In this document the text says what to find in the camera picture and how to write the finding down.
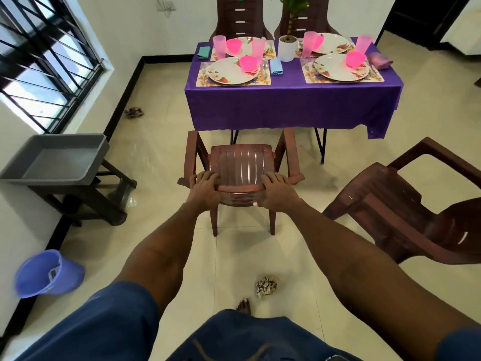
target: blue shorts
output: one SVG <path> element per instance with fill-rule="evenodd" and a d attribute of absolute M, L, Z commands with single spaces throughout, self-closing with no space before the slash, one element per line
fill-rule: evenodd
<path fill-rule="evenodd" d="M 159 311 L 142 286 L 120 282 L 95 293 L 17 361 L 147 361 L 157 337 Z M 259 319 L 223 310 L 170 356 L 172 360 L 359 360 L 333 348 L 286 317 Z M 436 360 L 481 358 L 481 329 L 459 330 L 439 346 Z"/>

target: plant stem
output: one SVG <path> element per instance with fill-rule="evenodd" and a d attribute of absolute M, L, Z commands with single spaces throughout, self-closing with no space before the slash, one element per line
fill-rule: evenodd
<path fill-rule="evenodd" d="M 289 27 L 287 28 L 287 35 L 290 36 L 292 33 L 292 22 L 294 21 L 294 14 L 291 12 L 289 15 Z"/>

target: tile floor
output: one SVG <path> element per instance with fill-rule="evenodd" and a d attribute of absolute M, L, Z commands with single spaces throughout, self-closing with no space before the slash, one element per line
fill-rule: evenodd
<path fill-rule="evenodd" d="M 429 52 L 389 33 L 382 37 L 380 50 L 395 60 L 394 67 L 405 83 L 385 139 L 367 140 L 363 126 L 331 130 L 326 163 L 321 166 L 313 130 L 296 129 L 301 171 L 306 177 L 297 190 L 318 210 L 365 167 L 375 161 L 390 162 L 425 136 L 481 167 L 481 89 L 473 86 L 481 75 L 481 64 L 444 51 Z M 183 92 L 188 71 L 189 63 L 145 67 L 129 106 L 141 106 L 146 114 L 120 122 L 108 154 L 112 163 L 139 183 L 131 195 L 129 217 L 120 227 L 88 222 L 70 230 L 62 252 L 86 266 L 85 281 L 68 295 L 39 297 L 27 326 L 11 342 L 3 360 L 13 360 L 93 292 L 108 285 L 134 246 L 185 200 L 187 189 L 176 181 L 182 174 L 187 132 L 193 129 Z M 201 135 L 207 147 L 229 140 L 228 131 Z M 275 145 L 279 135 L 276 129 L 242 131 L 238 142 Z M 403 169 L 402 175 L 435 212 L 479 196 L 473 184 L 431 157 L 421 157 Z M 342 217 L 339 222 L 369 239 L 351 218 Z M 481 265 L 446 266 L 417 257 L 402 268 L 438 297 L 481 322 Z M 270 273 L 280 278 L 279 290 L 259 301 L 253 297 L 254 283 Z M 221 206 L 217 238 L 212 236 L 207 213 L 197 221 L 182 288 L 160 322 L 151 360 L 165 359 L 208 317 L 236 306 L 243 297 L 251 297 L 256 316 L 288 316 L 329 344 L 360 358 L 399 359 L 343 308 L 289 218 L 278 215 L 277 233 L 271 236 L 265 209 Z"/>

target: green napkin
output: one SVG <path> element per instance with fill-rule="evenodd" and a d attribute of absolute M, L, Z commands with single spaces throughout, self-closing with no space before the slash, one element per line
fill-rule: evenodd
<path fill-rule="evenodd" d="M 201 60 L 206 60 L 209 58 L 210 47 L 201 47 L 199 48 L 199 53 L 197 53 L 197 57 Z"/>

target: window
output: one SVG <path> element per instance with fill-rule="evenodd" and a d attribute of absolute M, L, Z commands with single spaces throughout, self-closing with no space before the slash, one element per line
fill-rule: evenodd
<path fill-rule="evenodd" d="M 103 68 L 63 0 L 0 0 L 0 101 L 61 133 Z"/>

